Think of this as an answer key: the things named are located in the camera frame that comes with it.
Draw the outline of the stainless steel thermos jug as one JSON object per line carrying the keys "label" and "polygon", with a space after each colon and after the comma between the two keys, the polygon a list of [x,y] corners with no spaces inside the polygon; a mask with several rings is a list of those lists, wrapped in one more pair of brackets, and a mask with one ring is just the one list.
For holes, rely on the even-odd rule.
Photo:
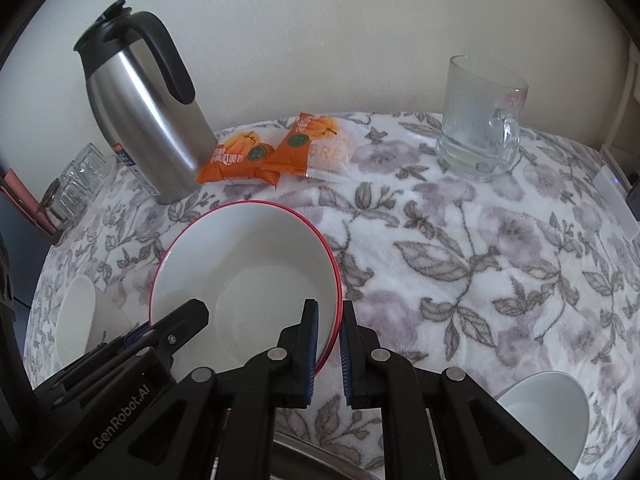
{"label": "stainless steel thermos jug", "polygon": [[112,3],[74,45],[102,136],[160,204],[192,194],[217,140],[164,23]]}

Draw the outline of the white square bowl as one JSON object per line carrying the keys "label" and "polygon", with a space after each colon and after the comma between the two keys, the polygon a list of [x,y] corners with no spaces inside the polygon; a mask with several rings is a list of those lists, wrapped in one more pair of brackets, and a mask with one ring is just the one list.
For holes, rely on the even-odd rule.
{"label": "white square bowl", "polygon": [[55,345],[62,366],[73,363],[99,344],[131,330],[126,313],[84,274],[76,276],[63,298],[55,327]]}

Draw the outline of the floral grey tablecloth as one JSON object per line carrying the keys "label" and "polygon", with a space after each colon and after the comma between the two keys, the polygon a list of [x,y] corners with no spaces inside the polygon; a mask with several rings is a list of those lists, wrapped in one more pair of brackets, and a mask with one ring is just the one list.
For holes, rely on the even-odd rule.
{"label": "floral grey tablecloth", "polygon": [[510,172],[470,182],[437,159],[436,117],[356,121],[370,130],[343,183],[218,182],[162,206],[119,169],[47,255],[24,345],[29,380],[60,366],[54,333],[75,276],[141,324],[160,259],[185,226],[226,203],[269,200],[323,234],[358,321],[384,347],[428,370],[461,367],[492,393],[541,370],[575,377],[590,407],[576,472],[615,477],[639,440],[639,245],[593,186],[599,154],[525,129]]}

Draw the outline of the red rimmed white bowl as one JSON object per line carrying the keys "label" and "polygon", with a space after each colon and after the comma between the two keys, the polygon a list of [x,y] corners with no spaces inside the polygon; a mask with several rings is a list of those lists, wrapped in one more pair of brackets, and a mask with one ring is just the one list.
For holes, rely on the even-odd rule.
{"label": "red rimmed white bowl", "polygon": [[151,288],[151,322],[190,299],[204,302],[208,323],[175,353],[176,379],[199,366],[232,370],[274,347],[308,299],[319,306],[316,367],[323,367],[340,328],[343,287],[328,242],[309,220],[247,200],[203,214],[170,244]]}

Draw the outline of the orange snack packet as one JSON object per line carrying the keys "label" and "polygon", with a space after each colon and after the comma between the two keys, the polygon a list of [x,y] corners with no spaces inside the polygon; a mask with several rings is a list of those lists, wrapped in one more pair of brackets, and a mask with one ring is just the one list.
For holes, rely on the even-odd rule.
{"label": "orange snack packet", "polygon": [[273,127],[231,131],[218,142],[196,182],[262,180],[276,186],[280,174],[266,169],[265,162],[284,137],[284,129]]}
{"label": "orange snack packet", "polygon": [[370,127],[350,119],[300,113],[262,168],[277,174],[342,182]]}

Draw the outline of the upturned glass cup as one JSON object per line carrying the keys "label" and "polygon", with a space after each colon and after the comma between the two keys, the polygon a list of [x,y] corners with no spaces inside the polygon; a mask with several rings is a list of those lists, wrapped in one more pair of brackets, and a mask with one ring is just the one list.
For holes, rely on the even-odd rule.
{"label": "upturned glass cup", "polygon": [[66,166],[56,200],[71,222],[77,222],[98,197],[115,166],[115,157],[104,155],[92,143],[86,144]]}

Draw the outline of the small white bowl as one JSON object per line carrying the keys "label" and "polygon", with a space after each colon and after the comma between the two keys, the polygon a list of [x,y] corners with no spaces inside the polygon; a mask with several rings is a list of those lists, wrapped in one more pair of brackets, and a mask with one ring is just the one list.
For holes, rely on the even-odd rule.
{"label": "small white bowl", "polygon": [[545,370],[520,380],[496,400],[564,466],[576,469],[589,434],[590,413],[585,391],[573,376]]}

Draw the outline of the white power strip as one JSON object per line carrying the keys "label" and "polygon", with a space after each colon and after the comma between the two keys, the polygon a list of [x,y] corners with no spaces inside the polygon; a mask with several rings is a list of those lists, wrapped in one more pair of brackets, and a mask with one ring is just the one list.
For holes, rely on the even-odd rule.
{"label": "white power strip", "polygon": [[603,165],[592,182],[612,210],[626,239],[632,242],[639,235],[639,221],[626,202],[627,193],[620,180],[608,166]]}

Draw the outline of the round metal tray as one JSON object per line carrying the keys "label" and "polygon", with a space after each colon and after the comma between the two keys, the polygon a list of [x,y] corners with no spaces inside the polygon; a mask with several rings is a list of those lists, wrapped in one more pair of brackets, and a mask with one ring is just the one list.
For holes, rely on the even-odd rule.
{"label": "round metal tray", "polygon": [[270,478],[378,480],[344,458],[279,431],[273,436]]}

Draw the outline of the orange snack packet left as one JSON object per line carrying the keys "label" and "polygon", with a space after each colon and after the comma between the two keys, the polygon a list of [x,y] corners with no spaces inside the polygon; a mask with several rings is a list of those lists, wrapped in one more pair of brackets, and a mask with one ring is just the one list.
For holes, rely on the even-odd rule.
{"label": "orange snack packet left", "polygon": [[196,182],[262,180],[276,186],[280,174],[266,169],[265,162],[284,137],[284,129],[273,127],[231,131],[218,142]]}

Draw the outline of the orange snack packet right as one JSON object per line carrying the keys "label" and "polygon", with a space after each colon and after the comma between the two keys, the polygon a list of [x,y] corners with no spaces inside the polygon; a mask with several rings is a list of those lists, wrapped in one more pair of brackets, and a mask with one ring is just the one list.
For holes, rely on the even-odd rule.
{"label": "orange snack packet right", "polygon": [[370,127],[350,119],[300,113],[262,168],[277,174],[342,182]]}

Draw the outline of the clear glass mug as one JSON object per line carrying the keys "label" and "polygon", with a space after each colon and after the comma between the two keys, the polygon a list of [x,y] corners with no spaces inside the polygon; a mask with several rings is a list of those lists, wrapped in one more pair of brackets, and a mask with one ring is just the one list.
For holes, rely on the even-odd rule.
{"label": "clear glass mug", "polygon": [[460,176],[480,182],[511,170],[527,93],[519,73],[491,58],[450,58],[438,158]]}

